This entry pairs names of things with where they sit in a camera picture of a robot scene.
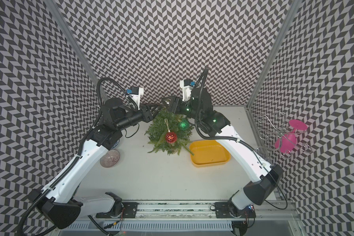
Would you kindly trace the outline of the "green glitter ball ornament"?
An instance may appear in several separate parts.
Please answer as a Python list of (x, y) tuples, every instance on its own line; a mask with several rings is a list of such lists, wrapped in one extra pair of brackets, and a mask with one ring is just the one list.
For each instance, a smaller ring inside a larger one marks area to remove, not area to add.
[(187, 119), (181, 119), (178, 126), (180, 130), (186, 131), (190, 128), (190, 123)]

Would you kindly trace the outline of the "red faceted ball ornament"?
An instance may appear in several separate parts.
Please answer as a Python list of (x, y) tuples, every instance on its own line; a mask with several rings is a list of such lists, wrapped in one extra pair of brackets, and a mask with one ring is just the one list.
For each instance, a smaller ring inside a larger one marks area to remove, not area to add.
[(177, 137), (177, 134), (175, 132), (172, 132), (169, 128), (169, 121), (167, 119), (164, 119), (164, 122), (166, 124), (166, 127), (167, 127), (167, 133), (165, 135), (165, 141), (168, 143), (168, 144), (171, 144), (173, 145), (178, 137)]

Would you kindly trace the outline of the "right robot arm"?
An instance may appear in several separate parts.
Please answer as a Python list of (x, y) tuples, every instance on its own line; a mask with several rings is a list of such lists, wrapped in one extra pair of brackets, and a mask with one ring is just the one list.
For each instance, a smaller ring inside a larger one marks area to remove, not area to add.
[(218, 142), (245, 170), (249, 183), (228, 201), (228, 210), (232, 217), (245, 215), (251, 205), (260, 206), (278, 187), (283, 174), (282, 168), (264, 160), (240, 137), (231, 122), (222, 113), (214, 110), (211, 96), (205, 88), (191, 89), (188, 97), (164, 97), (161, 103), (171, 113), (194, 119), (199, 136)]

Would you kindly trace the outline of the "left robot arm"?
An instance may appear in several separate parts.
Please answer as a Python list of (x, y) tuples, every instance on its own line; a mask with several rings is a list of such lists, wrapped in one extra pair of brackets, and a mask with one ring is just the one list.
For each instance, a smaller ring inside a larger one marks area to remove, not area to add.
[(107, 100), (87, 134), (82, 138), (77, 154), (64, 169), (42, 189), (28, 195), (31, 206), (24, 213), (18, 234), (24, 234), (24, 224), (32, 210), (37, 209), (53, 224), (52, 230), (65, 229), (80, 217), (97, 213), (120, 218), (122, 199), (106, 192), (96, 197), (76, 197), (75, 193), (93, 165), (104, 157), (123, 136), (122, 131), (140, 122), (152, 121), (160, 110), (159, 104), (139, 104), (136, 110), (123, 104), (120, 98)]

